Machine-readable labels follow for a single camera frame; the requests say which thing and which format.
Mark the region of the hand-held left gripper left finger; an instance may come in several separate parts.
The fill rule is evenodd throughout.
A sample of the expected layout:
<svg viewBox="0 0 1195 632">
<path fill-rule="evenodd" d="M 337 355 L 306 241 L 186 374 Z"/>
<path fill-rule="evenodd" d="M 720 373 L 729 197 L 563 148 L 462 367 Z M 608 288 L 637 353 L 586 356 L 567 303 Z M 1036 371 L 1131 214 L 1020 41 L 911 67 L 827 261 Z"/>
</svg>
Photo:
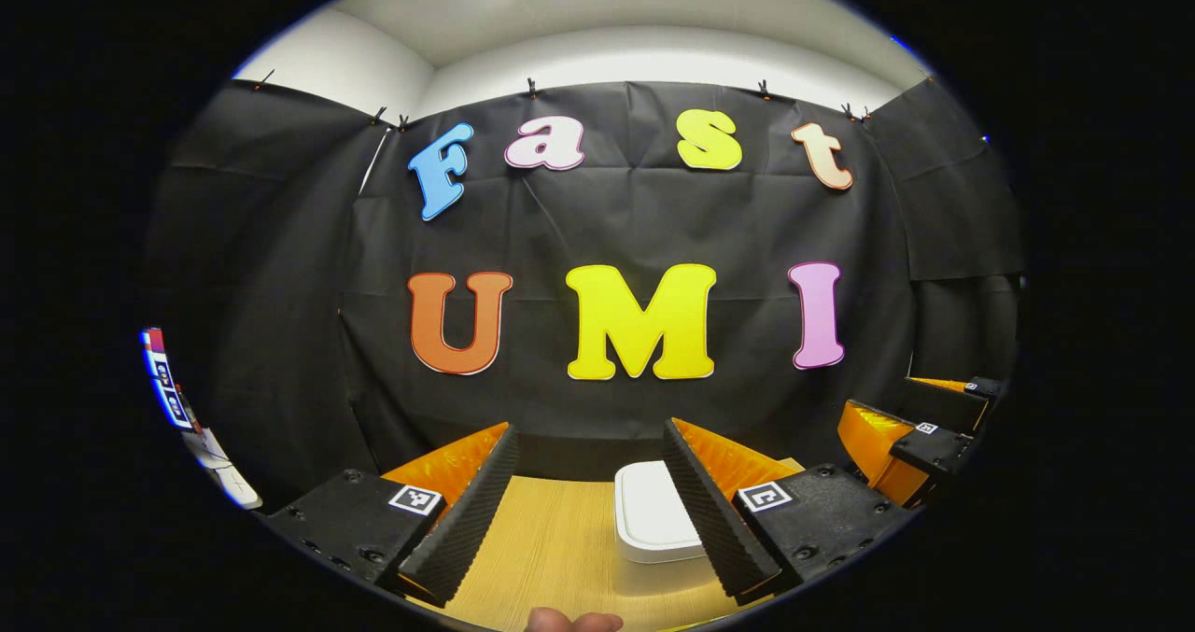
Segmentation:
<svg viewBox="0 0 1195 632">
<path fill-rule="evenodd" d="M 442 608 L 472 567 L 517 462 L 517 429 L 503 422 L 384 475 L 343 470 L 264 523 L 351 577 Z"/>
</svg>

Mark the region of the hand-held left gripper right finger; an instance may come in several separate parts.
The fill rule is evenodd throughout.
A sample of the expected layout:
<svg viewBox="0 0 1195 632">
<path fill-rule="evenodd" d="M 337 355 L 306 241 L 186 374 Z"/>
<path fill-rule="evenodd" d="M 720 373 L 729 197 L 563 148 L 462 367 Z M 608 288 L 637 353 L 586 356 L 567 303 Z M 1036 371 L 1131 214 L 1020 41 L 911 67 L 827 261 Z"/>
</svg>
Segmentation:
<svg viewBox="0 0 1195 632">
<path fill-rule="evenodd" d="M 795 471 L 679 418 L 664 423 L 663 461 L 739 605 L 844 569 L 915 514 L 838 466 Z"/>
</svg>

